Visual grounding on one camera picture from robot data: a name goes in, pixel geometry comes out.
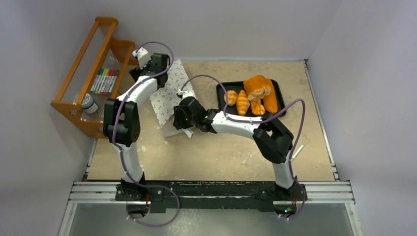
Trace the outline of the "white patterned paper bag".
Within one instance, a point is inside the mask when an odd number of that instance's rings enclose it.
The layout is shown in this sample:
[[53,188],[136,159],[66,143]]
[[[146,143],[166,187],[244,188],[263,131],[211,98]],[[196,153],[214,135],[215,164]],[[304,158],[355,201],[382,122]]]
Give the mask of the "white patterned paper bag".
[[167,74],[165,87],[158,89],[149,97],[164,137],[183,133],[183,129],[177,130],[173,126],[174,106],[181,102],[177,97],[177,91],[182,89],[184,83],[187,83],[184,90],[194,90],[191,83],[187,82],[189,78],[181,60],[174,61]]

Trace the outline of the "round fake bread bun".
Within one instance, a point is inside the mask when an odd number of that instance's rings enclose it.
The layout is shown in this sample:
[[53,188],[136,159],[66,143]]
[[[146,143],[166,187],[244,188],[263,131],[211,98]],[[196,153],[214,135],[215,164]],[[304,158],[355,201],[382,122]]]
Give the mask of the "round fake bread bun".
[[224,101],[228,106],[234,106],[237,103],[238,94],[235,90],[228,90],[224,95]]

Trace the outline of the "fake croissant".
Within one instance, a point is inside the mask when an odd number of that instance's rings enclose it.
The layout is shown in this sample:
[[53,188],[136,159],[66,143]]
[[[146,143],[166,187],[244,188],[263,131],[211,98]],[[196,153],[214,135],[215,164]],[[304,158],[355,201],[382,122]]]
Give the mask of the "fake croissant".
[[247,98],[245,90],[241,90],[236,101],[236,109],[239,116],[245,116],[250,107],[250,101]]

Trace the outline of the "large fake bread loaf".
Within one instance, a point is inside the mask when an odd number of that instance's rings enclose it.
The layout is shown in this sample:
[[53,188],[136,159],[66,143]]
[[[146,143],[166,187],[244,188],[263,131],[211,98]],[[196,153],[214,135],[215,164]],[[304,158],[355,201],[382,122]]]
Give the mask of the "large fake bread loaf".
[[261,100],[269,95],[272,90],[272,86],[267,83],[267,79],[262,75],[244,80],[243,86],[249,101]]

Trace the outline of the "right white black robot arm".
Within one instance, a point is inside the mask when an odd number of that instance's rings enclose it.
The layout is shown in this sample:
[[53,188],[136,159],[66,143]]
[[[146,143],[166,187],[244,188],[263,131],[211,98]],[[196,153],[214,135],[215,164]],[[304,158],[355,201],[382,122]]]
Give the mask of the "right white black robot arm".
[[177,130],[193,126],[205,133],[234,134],[253,140],[262,156],[272,163],[277,196],[290,199],[296,192],[291,158],[300,134],[292,132],[280,121],[280,113],[263,117],[239,117],[217,109],[206,110],[193,96],[174,107]]

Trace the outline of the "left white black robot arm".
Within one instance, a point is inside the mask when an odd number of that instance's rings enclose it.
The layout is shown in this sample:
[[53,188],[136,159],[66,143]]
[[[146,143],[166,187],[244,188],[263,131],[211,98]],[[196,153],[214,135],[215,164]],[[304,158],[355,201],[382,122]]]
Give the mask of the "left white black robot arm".
[[154,53],[129,71],[135,82],[130,89],[117,98],[105,101],[103,133],[114,145],[122,165],[117,190],[128,194],[134,201],[141,201],[147,194],[145,174],[136,150],[141,128],[139,108],[154,92],[165,86],[170,62],[169,55]]

